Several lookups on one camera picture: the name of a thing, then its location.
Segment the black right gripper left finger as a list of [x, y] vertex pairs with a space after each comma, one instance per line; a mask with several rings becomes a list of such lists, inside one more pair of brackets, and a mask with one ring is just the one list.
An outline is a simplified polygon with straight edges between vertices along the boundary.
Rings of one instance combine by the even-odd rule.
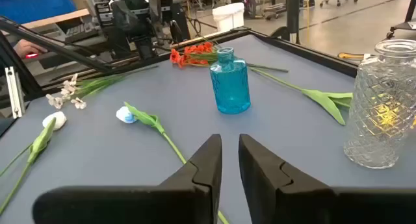
[[35, 223], [216, 223], [222, 139], [211, 135], [156, 186], [62, 186], [38, 196]]

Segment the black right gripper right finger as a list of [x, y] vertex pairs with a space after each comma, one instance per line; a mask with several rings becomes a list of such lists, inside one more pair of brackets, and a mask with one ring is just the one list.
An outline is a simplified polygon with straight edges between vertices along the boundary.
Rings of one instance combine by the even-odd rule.
[[252, 223], [415, 224], [414, 189], [328, 186], [247, 134], [239, 167]]

